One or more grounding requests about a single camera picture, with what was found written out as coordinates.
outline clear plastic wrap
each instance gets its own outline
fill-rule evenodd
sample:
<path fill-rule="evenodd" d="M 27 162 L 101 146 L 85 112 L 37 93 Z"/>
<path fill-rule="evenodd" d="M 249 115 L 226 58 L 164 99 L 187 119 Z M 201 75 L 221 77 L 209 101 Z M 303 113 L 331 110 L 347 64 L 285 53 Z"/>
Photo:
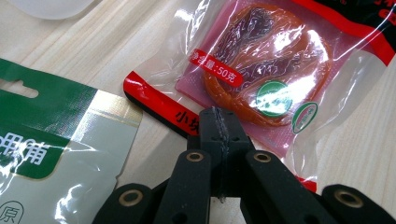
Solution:
<path fill-rule="evenodd" d="M 142 111 L 3 59 L 0 105 L 0 223 L 91 223 L 117 184 Z"/>
<path fill-rule="evenodd" d="M 196 133 L 203 107 L 230 109 L 257 146 L 315 180 L 316 143 L 307 143 L 350 113 L 344 108 L 365 93 L 357 87 L 394 55 L 391 21 L 369 27 L 336 9 L 314 1 L 184 3 L 162 49 L 125 79 L 124 90 L 183 134 Z"/>

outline green and white packaging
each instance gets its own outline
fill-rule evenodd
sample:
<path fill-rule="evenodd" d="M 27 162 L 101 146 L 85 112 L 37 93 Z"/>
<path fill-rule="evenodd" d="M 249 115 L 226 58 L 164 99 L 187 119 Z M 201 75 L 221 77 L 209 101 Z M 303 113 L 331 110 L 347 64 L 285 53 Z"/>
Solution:
<path fill-rule="evenodd" d="M 38 91 L 0 90 L 0 224 L 91 223 L 117 183 L 141 110 L 1 59 L 0 81 Z"/>

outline red label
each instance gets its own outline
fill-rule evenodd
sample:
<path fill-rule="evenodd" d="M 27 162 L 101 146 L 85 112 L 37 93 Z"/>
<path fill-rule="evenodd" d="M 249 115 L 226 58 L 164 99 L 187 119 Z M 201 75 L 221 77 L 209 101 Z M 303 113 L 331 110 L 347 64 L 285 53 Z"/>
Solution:
<path fill-rule="evenodd" d="M 387 19 L 392 23 L 394 26 L 396 26 L 396 14 L 391 12 L 390 10 L 387 9 L 381 9 L 379 11 L 379 17 L 382 19 Z"/>
<path fill-rule="evenodd" d="M 238 87 L 244 81 L 240 73 L 200 49 L 192 52 L 189 61 L 232 87 Z"/>
<path fill-rule="evenodd" d="M 300 178 L 299 176 L 296 176 L 296 178 L 300 181 L 300 183 L 308 190 L 312 191 L 312 192 L 317 192 L 318 189 L 318 185 L 316 182 L 312 181 L 312 180 L 306 180 L 303 178 Z"/>
<path fill-rule="evenodd" d="M 178 133 L 198 134 L 199 116 L 197 114 L 155 90 L 135 72 L 125 78 L 123 88 L 127 95 L 136 99 L 150 112 L 166 119 L 174 127 L 177 127 L 178 130 L 176 131 Z"/>
<path fill-rule="evenodd" d="M 375 0 L 374 4 L 378 6 L 385 4 L 387 7 L 392 7 L 393 4 L 396 4 L 396 0 Z"/>

